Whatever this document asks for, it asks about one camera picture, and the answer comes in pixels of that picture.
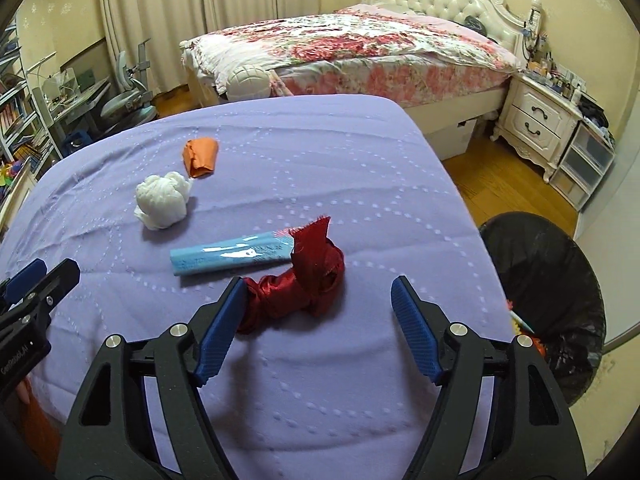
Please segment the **drawer handle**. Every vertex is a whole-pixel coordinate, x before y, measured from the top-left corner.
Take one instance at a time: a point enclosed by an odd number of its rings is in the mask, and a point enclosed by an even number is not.
[[[536,132],[532,132],[531,130],[529,130],[529,123],[524,123],[527,131],[531,134],[531,135],[539,135],[540,134],[540,130],[536,131]]]
[[[545,111],[542,108],[538,108],[537,106],[531,107],[532,112],[542,112],[542,116],[545,118],[545,121],[549,118],[546,116]]]

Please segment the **purple tablecloth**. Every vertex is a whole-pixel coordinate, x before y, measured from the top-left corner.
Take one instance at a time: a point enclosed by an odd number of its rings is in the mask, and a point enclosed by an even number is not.
[[[184,173],[188,139],[220,140],[213,176],[193,184],[188,217],[150,232],[133,216],[150,174]],[[201,390],[240,479],[395,480],[438,394],[412,361],[389,291],[405,274],[450,320],[510,340],[506,300],[452,181],[411,119],[377,97],[303,96],[180,114],[98,142],[55,165],[0,247],[0,274],[33,258],[78,261],[81,282],[55,309],[51,354],[33,373],[44,409],[65,420],[104,339],[159,335],[216,300],[229,274],[180,279],[171,248],[299,226],[330,215],[346,258],[344,293],[323,319],[295,314],[236,338]],[[287,266],[269,270],[277,274]],[[250,272],[254,278],[264,270]],[[465,468],[478,462],[485,384]],[[176,467],[157,390],[152,421]]]

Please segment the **white crumpled tissue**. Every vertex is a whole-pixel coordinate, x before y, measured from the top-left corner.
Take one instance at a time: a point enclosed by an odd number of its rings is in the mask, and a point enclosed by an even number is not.
[[[149,229],[165,229],[187,216],[191,179],[171,171],[165,176],[151,175],[136,187],[133,214]]]

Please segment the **red ribbon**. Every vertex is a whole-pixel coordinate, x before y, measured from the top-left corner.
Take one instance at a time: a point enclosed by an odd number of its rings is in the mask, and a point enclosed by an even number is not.
[[[344,279],[344,255],[326,237],[330,217],[293,230],[292,267],[279,276],[263,276],[249,289],[246,312],[238,333],[249,334],[270,319],[306,310],[322,316],[335,301]]]

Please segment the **metal bolt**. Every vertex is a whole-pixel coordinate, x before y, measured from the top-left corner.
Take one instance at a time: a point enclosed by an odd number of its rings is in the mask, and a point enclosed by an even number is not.
[[[105,341],[105,345],[109,348],[116,348],[122,342],[122,338],[118,334],[110,335]]]
[[[178,323],[176,325],[173,325],[171,327],[171,330],[169,330],[169,332],[173,336],[180,337],[185,335],[188,329],[189,327],[186,326],[184,323]]]
[[[517,338],[518,344],[520,346],[524,346],[524,348],[529,348],[533,345],[533,341],[528,335],[519,335]]]
[[[462,323],[454,323],[449,327],[452,334],[463,336],[466,335],[469,330]]]

